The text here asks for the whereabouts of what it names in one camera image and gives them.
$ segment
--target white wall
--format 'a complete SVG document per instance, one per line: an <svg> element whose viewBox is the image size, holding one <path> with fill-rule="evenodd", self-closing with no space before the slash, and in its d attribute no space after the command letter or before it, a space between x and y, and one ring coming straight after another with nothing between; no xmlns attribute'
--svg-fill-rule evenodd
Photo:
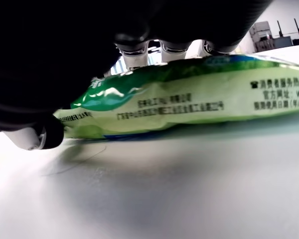
<svg viewBox="0 0 299 239"><path fill-rule="evenodd" d="M299 39L294 18L299 27L299 0L274 0L256 22L268 21L273 38L278 38L278 20L284 36ZM239 47L242 53L255 52L249 33L244 37Z"/></svg>

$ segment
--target plastic packaging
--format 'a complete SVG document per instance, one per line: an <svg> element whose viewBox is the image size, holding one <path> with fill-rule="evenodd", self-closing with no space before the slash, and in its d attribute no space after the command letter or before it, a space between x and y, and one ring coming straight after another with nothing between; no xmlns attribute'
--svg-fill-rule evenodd
<svg viewBox="0 0 299 239"><path fill-rule="evenodd" d="M172 61L95 79L55 116L65 136L115 138L181 123L248 120L299 111L299 66L268 57Z"/></svg>

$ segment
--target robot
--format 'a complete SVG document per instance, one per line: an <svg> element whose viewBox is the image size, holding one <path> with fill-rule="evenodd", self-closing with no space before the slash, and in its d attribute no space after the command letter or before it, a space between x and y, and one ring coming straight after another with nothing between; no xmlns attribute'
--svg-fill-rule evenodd
<svg viewBox="0 0 299 239"><path fill-rule="evenodd" d="M57 147L53 113L78 98L93 77L124 57L147 65L148 41L162 61L183 59L192 41L202 55L232 52L270 0L101 1L0 6L0 131L26 150Z"/></svg>

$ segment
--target white table surface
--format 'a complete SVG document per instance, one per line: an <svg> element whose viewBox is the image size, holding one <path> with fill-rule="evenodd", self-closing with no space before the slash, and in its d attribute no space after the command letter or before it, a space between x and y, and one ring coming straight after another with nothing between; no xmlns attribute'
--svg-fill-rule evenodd
<svg viewBox="0 0 299 239"><path fill-rule="evenodd" d="M32 152L0 133L0 239L16 238L299 239L299 114Z"/></svg>

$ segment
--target green plastic bag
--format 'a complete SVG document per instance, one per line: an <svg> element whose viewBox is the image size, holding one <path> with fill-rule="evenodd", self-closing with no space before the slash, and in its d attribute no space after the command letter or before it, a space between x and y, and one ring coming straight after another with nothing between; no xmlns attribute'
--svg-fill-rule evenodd
<svg viewBox="0 0 299 239"><path fill-rule="evenodd" d="M232 55L173 61L94 79L55 116L73 138L115 138L180 123L248 120L299 111L299 66Z"/></svg>

